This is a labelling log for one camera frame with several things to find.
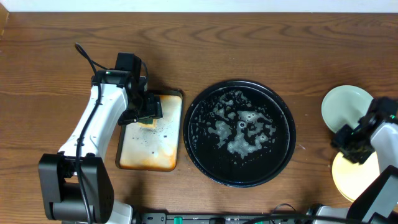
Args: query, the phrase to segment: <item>black pan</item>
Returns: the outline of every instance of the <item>black pan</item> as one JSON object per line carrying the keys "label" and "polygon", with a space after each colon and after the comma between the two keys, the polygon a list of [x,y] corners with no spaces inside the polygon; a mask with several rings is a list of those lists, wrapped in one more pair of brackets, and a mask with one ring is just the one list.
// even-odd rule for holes
{"label": "black pan", "polygon": [[191,160],[206,176],[232,187],[253,187],[284,169],[296,132],[292,114],[274,91],[233,80],[196,97],[183,137]]}

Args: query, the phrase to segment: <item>black plate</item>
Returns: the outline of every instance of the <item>black plate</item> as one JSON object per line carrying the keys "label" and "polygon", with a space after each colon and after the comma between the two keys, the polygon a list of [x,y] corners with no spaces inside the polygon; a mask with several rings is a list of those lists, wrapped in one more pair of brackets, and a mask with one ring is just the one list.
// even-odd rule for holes
{"label": "black plate", "polygon": [[261,84],[233,80],[196,97],[183,137],[191,160],[206,176],[228,186],[253,187],[284,169],[296,133],[280,96]]}

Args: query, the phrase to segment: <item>tabletop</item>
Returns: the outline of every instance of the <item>tabletop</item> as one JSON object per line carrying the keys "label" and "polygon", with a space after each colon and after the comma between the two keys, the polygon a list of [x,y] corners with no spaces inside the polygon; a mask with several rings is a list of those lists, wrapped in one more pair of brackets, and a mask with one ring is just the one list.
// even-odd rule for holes
{"label": "tabletop", "polygon": [[105,160],[116,199],[170,213],[349,207],[331,176],[336,152],[322,99],[339,85],[398,95],[397,21],[397,14],[11,13],[0,40],[1,223],[53,223],[44,215],[37,164],[68,139],[89,100],[93,74],[75,42],[109,67],[118,52],[134,52],[148,66],[150,89],[184,92],[183,116],[206,87],[243,78],[273,89],[294,117],[287,167],[246,189],[203,175],[182,137],[172,172],[118,169],[116,126]]}

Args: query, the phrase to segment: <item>white wall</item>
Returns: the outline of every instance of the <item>white wall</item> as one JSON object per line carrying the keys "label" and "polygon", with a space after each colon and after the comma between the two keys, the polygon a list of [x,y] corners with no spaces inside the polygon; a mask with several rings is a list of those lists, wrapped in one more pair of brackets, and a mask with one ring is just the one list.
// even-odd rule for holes
{"label": "white wall", "polygon": [[398,0],[0,0],[10,12],[398,12]]}

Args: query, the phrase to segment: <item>wooden table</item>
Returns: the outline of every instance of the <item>wooden table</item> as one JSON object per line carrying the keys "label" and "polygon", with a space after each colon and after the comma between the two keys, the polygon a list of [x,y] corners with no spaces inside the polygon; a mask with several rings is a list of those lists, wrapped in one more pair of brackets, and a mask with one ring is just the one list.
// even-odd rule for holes
{"label": "wooden table", "polygon": [[322,98],[338,85],[398,95],[397,21],[397,14],[11,13],[0,41],[0,222],[53,223],[44,215],[37,164],[67,140],[88,101],[92,70],[74,42],[109,67],[118,52],[136,53],[149,67],[150,88],[184,91],[184,113],[211,84],[244,78],[275,90],[295,119],[290,163],[248,189],[204,176],[182,138],[172,172],[120,170],[117,126],[105,165],[118,200],[174,213],[350,206],[331,177],[335,151]]}

